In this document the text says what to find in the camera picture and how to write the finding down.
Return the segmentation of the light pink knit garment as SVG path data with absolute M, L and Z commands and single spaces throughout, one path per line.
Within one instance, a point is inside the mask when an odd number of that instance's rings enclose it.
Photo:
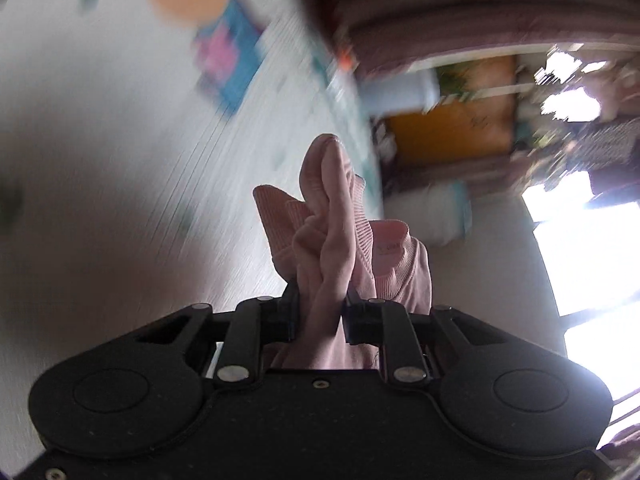
M 426 248 L 405 222 L 367 218 L 363 178 L 333 134 L 311 143 L 299 187 L 300 200 L 271 185 L 253 192 L 274 268 L 298 286 L 302 321 L 296 341 L 268 346 L 266 362 L 298 370 L 375 370 L 376 349 L 345 340 L 347 292 L 353 288 L 363 300 L 392 300 L 410 313 L 427 314 L 432 279 Z

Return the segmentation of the white bucket teal rim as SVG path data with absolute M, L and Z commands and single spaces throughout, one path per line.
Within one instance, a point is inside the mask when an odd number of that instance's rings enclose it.
M 462 240 L 472 228 L 471 201 L 461 181 L 393 192 L 384 198 L 384 211 L 387 218 L 405 222 L 412 236 L 427 247 Z

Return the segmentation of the orange wooden cabinet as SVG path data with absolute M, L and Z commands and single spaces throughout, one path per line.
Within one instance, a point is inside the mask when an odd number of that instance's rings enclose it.
M 390 116 L 402 168 L 419 168 L 509 154 L 514 139 L 516 97 L 512 93 L 442 102 L 427 113 Z

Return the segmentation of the cartoon animal play mat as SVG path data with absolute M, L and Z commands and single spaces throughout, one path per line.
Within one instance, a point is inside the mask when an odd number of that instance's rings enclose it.
M 307 0 L 230 2 L 260 26 L 238 105 L 207 73 L 210 30 L 152 0 L 4 0 L 1 175 L 23 197 L 1 237 L 4 324 L 138 325 L 277 289 L 253 188 L 295 192 L 320 133 L 381 214 L 354 83 Z

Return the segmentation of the striped pink curtain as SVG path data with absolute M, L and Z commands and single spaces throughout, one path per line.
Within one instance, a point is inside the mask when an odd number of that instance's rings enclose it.
M 333 52 L 366 78 L 478 50 L 639 43 L 639 0 L 303 2 Z

